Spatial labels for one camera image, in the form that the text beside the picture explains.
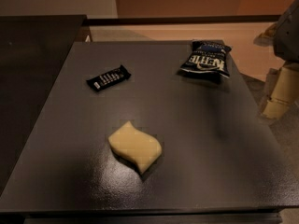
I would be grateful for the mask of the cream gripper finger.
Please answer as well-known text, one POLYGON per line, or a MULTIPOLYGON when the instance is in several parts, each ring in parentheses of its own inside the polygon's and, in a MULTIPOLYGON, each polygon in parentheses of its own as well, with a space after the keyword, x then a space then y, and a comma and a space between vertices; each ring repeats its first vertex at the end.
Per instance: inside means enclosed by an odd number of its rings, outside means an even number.
POLYGON ((271 68, 264 84, 261 115, 266 119, 280 119, 299 98, 299 71, 289 66, 271 68))

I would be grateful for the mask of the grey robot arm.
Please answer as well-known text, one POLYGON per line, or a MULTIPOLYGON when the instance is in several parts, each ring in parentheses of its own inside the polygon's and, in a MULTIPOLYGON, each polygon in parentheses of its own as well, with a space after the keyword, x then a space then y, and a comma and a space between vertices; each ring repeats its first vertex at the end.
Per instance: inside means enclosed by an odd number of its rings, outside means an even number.
POLYGON ((259 106, 262 119, 276 121, 299 98, 299 0, 294 0, 254 43, 272 46, 274 54, 284 61, 279 69, 269 70, 259 106))

